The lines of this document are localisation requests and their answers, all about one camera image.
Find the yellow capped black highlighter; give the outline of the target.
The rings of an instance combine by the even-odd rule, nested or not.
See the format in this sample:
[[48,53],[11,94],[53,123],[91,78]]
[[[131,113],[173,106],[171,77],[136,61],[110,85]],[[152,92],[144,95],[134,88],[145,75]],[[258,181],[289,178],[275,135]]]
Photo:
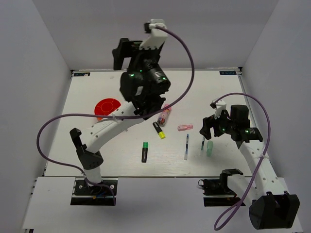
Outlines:
[[164,139],[166,137],[165,133],[163,132],[163,130],[161,129],[161,127],[159,126],[159,124],[157,122],[153,122],[153,127],[155,128],[158,136],[161,139]]

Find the green capped black highlighter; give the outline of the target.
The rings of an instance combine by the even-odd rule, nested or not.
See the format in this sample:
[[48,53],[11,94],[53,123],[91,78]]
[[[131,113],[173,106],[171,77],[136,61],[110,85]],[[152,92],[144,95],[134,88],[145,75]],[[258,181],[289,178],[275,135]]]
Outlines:
[[143,142],[142,145],[142,156],[141,156],[141,162],[146,163],[147,162],[147,155],[148,155],[148,142]]

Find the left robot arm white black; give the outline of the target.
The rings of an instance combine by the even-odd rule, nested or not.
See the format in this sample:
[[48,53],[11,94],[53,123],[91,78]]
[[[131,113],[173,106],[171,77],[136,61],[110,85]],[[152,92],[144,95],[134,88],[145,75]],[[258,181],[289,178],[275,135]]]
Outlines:
[[114,110],[111,119],[101,120],[89,128],[73,128],[70,137],[87,178],[86,188],[93,194],[102,190],[100,166],[104,162],[100,148],[128,128],[149,118],[161,109],[170,81],[158,65],[164,43],[122,38],[113,49],[113,69],[121,70],[124,59],[130,58],[127,70],[121,74],[120,92],[125,102]]

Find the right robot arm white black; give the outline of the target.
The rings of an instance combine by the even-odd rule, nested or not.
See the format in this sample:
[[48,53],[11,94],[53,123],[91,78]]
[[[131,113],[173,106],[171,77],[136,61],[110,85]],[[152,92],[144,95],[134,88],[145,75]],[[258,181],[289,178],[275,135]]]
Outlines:
[[278,180],[269,158],[263,153],[265,143],[260,131],[250,126],[248,107],[232,105],[227,111],[222,101],[212,103],[211,107],[215,113],[203,119],[200,134],[207,140],[230,135],[252,172],[245,194],[234,207],[250,202],[249,217],[257,230],[291,228],[300,206],[299,198],[289,194]]

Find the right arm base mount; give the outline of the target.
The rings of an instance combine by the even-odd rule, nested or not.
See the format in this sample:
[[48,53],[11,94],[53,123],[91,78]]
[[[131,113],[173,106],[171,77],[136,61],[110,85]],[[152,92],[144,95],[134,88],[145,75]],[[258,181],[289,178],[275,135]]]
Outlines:
[[205,207],[230,207],[240,201],[234,191],[221,187],[219,179],[200,179],[198,186],[203,190]]

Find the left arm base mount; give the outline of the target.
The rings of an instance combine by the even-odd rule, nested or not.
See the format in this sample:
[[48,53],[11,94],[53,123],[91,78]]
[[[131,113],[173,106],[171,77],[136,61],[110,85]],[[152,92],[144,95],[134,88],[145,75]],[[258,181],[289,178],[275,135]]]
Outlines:
[[72,206],[114,206],[113,196],[107,187],[88,186],[85,180],[74,182],[70,204]]

